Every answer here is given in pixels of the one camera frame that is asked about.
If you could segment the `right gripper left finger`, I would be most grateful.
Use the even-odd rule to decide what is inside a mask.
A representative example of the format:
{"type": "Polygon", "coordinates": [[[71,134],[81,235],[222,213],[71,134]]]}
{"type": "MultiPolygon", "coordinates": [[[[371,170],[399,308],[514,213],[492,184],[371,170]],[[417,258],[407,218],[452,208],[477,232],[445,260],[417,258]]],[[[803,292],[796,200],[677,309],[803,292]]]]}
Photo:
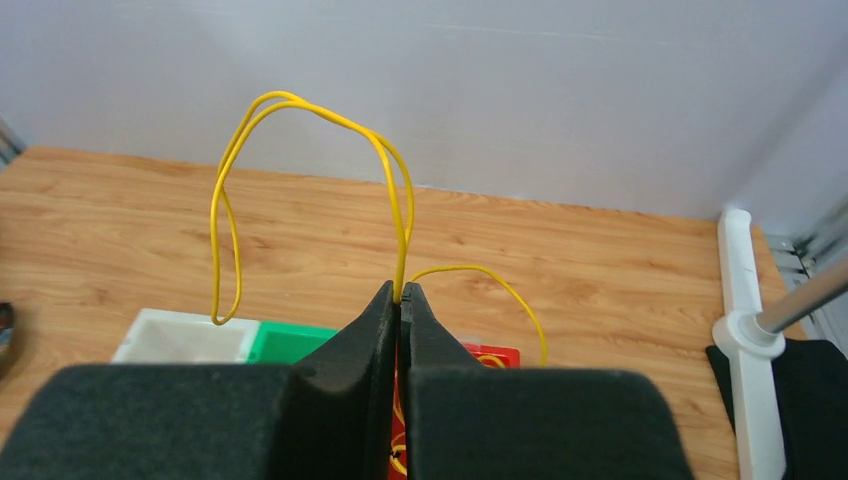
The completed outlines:
{"type": "Polygon", "coordinates": [[[287,372],[274,479],[385,479],[400,309],[385,282],[353,321],[287,372]]]}

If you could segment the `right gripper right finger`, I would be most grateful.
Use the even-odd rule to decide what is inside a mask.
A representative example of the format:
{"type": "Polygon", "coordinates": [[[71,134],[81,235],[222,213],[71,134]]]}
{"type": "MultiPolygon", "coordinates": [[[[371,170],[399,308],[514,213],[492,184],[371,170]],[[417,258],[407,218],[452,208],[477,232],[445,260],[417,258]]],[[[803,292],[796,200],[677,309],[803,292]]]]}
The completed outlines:
{"type": "Polygon", "coordinates": [[[413,282],[402,294],[399,355],[410,477],[502,479],[502,373],[449,333],[413,282]]]}

